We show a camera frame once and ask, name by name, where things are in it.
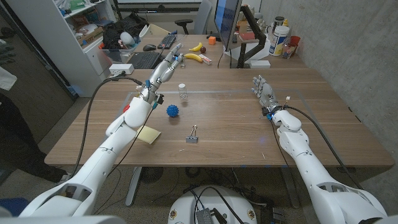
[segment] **banana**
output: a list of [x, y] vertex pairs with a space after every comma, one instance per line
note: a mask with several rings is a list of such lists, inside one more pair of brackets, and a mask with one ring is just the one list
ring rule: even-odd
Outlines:
[[199, 51], [201, 47], [203, 47], [203, 44], [201, 44], [201, 42], [200, 42], [199, 45], [197, 45], [196, 47], [189, 49], [189, 50], [190, 51]]
[[185, 54], [184, 57], [195, 59], [195, 60], [197, 60], [198, 62], [203, 62], [203, 59], [202, 59], [201, 57], [199, 57], [199, 55], [195, 55], [195, 54]]

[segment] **desk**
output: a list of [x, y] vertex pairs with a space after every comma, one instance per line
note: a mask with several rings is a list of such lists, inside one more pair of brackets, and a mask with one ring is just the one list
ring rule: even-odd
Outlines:
[[[180, 49], [178, 52], [181, 52], [183, 54], [187, 53], [201, 54], [200, 52], [189, 51], [190, 48], [196, 47], [199, 44], [199, 42], [201, 42], [203, 46], [206, 47], [206, 52], [204, 53], [204, 55], [213, 61], [211, 65], [207, 65], [205, 63], [199, 63], [193, 59], [186, 59], [184, 60], [184, 63], [188, 68], [200, 68], [200, 69], [217, 68], [218, 60], [220, 59], [221, 54], [223, 52], [223, 44], [221, 42], [216, 42], [215, 45], [210, 45], [206, 37], [207, 35], [179, 34], [177, 36], [176, 42], [174, 42], [172, 48], [176, 46], [176, 43], [177, 44], [181, 43], [183, 44], [183, 48]], [[142, 52], [142, 48], [147, 44], [154, 44], [157, 46], [160, 43], [160, 41], [162, 41], [163, 38], [164, 36], [146, 35], [143, 41], [139, 43], [135, 52]], [[238, 38], [238, 43], [233, 44], [232, 49], [239, 46], [240, 46], [240, 39]], [[163, 55], [166, 55], [168, 52], [169, 50], [165, 49]], [[220, 61], [220, 68], [229, 68], [229, 60], [230, 57], [225, 55], [225, 57], [223, 57]], [[292, 57], [286, 60], [283, 59], [282, 57], [273, 57], [270, 55], [268, 57], [265, 57], [263, 60], [268, 60], [269, 63], [271, 64], [271, 68], [307, 68], [307, 66], [305, 66], [305, 64], [301, 61], [299, 57]]]
[[[150, 70], [135, 70], [138, 80], [148, 78]], [[271, 124], [260, 119], [261, 106], [249, 90], [253, 76], [261, 74], [272, 85], [280, 102], [289, 95], [294, 106], [316, 118], [336, 147], [337, 153], [350, 167], [389, 167], [394, 160], [376, 138], [354, 116], [338, 95], [314, 69], [280, 68], [266, 70], [176, 69], [172, 79], [163, 83], [164, 104], [159, 105], [147, 125], [162, 132], [149, 145], [137, 141], [122, 165], [130, 166], [226, 166], [280, 167], [285, 162], [272, 133]], [[185, 83], [188, 105], [179, 101], [177, 86]], [[108, 125], [116, 118], [135, 84], [129, 80], [107, 83], [94, 100], [88, 125], [83, 164], [101, 144]], [[168, 105], [177, 105], [180, 115], [169, 118]], [[339, 166], [325, 142], [301, 114], [291, 111], [303, 123], [310, 147], [323, 165]], [[86, 108], [78, 115], [45, 161], [51, 165], [75, 163], [81, 143]], [[185, 142], [192, 126], [198, 125], [198, 144]], [[289, 164], [294, 161], [286, 155]]]

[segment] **computer mouse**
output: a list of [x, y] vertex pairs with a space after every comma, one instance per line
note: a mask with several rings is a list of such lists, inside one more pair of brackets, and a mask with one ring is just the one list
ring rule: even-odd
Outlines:
[[156, 46], [153, 44], [147, 44], [144, 46], [144, 48], [142, 49], [143, 51], [150, 51], [150, 50], [156, 50]]

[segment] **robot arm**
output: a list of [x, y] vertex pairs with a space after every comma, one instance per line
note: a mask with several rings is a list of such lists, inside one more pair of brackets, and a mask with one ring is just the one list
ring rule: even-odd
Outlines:
[[181, 44], [170, 51], [153, 70], [149, 80], [141, 86], [139, 97], [134, 97], [129, 108], [106, 130], [107, 140], [85, 162], [79, 172], [65, 183], [36, 197], [20, 217], [70, 217], [92, 213], [96, 197], [121, 151], [136, 137], [151, 109], [162, 104], [163, 95], [157, 94], [160, 84], [167, 82], [182, 61], [182, 54], [172, 61]]
[[253, 92], [260, 99], [263, 115], [276, 126], [280, 146], [295, 161], [321, 223], [352, 223], [386, 218], [386, 211], [369, 192], [344, 185], [330, 176], [309, 146], [301, 122], [284, 110], [271, 86], [261, 76], [254, 78]]

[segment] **office chair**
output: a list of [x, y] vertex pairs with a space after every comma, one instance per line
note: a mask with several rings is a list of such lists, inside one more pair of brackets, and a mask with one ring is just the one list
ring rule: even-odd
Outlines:
[[[193, 32], [195, 34], [207, 34], [207, 20], [210, 17], [212, 3], [209, 0], [202, 0], [199, 6], [198, 14], [195, 19], [195, 26], [193, 27]], [[187, 30], [187, 24], [192, 23], [191, 19], [180, 19], [175, 21], [178, 26], [182, 26], [185, 34], [189, 34]]]

